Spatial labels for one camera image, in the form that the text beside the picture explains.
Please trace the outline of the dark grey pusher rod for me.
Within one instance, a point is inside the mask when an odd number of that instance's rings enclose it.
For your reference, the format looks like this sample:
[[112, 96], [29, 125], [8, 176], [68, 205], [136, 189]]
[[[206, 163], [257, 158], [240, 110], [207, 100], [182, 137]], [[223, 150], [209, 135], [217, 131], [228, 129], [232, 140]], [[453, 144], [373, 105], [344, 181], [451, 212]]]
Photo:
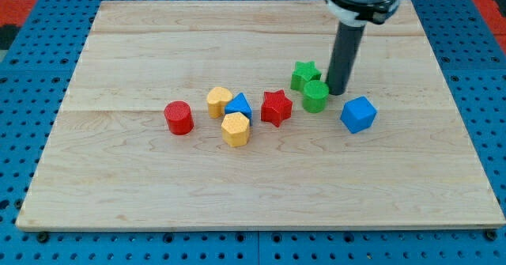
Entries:
[[338, 25], [326, 78], [329, 94], [339, 96], [346, 91], [363, 33], [364, 26]]

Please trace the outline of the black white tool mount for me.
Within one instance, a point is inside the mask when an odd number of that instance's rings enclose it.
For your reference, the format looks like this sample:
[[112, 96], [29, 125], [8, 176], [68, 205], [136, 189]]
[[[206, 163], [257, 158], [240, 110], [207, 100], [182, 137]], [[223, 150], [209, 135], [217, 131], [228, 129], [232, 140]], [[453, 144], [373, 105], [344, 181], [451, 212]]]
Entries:
[[368, 22], [382, 25], [393, 16], [402, 0], [326, 0], [329, 10], [343, 24], [360, 27]]

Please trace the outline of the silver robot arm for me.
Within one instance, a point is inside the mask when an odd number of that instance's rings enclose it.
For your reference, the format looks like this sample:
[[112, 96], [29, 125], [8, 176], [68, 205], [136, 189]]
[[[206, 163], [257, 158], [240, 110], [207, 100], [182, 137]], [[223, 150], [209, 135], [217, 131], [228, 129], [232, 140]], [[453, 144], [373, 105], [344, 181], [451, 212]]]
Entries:
[[342, 95], [353, 69], [368, 23], [382, 25], [397, 11], [402, 0], [326, 0], [338, 19], [326, 83], [332, 95]]

